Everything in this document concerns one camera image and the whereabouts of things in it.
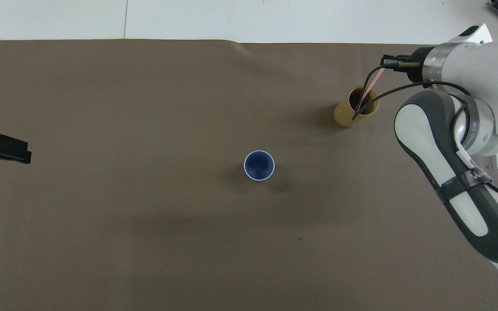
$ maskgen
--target plastic cup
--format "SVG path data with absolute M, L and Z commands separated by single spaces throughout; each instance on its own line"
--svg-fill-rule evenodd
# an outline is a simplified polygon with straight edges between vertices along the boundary
M 264 150 L 255 150 L 245 157 L 243 169 L 254 181 L 265 181 L 274 173 L 275 163 L 272 156 Z

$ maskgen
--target black strap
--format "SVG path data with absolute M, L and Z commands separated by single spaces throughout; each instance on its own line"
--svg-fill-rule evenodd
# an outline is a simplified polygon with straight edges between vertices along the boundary
M 490 181 L 492 181 L 491 177 L 484 170 L 474 167 L 444 182 L 441 187 L 435 189 L 435 192 L 441 202 L 445 203 L 473 186 Z

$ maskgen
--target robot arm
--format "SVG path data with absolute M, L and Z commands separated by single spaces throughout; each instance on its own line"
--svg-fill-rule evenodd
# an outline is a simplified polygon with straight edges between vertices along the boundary
M 416 94 L 397 113 L 395 134 L 468 242 L 498 269 L 498 189 L 470 158 L 498 153 L 498 43 L 485 25 L 473 26 L 449 43 L 384 61 L 421 63 L 396 70 L 470 92 L 437 85 Z
M 467 98 L 468 105 L 474 105 Z M 411 97 L 395 118 L 395 134 L 401 147 L 417 162 L 445 208 L 466 239 L 498 269 L 498 192 L 473 161 L 457 154 L 465 116 L 452 123 L 462 104 L 456 98 L 434 91 Z

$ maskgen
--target cardboard tube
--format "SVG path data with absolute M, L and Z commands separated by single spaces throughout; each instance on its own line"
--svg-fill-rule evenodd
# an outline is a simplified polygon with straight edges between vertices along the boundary
M 351 121 L 352 117 L 354 116 L 354 110 L 358 105 L 358 98 L 360 97 L 360 94 L 362 92 L 364 92 L 362 86 L 358 86 L 352 89 L 347 97 L 335 107 L 334 119 L 340 126 L 353 127 L 365 118 L 368 118 L 369 116 L 374 114 L 376 110 L 378 110 L 379 101 L 376 101 L 374 102 L 374 104 L 372 104 L 371 107 L 366 108 L 366 110 L 363 111 L 362 114 L 359 114 L 357 118 L 354 119 L 354 121 Z M 370 92 L 368 92 L 366 97 L 362 100 L 361 106 L 367 104 L 376 96 L 376 92 L 374 90 L 370 90 Z

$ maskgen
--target pink strap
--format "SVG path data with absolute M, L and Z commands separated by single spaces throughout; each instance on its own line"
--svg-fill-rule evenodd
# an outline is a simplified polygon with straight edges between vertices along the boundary
M 372 80 L 372 83 L 370 83 L 370 85 L 368 85 L 366 92 L 364 92 L 364 95 L 362 95 L 362 100 L 364 100 L 364 98 L 366 98 L 366 95 L 368 95 L 370 90 L 372 90 L 372 86 L 374 86 L 376 84 L 376 81 L 378 81 L 378 78 L 381 76 L 381 74 L 383 73 L 384 70 L 385 70 L 385 68 L 382 68 L 378 71 L 378 73 L 376 74 L 376 76 Z

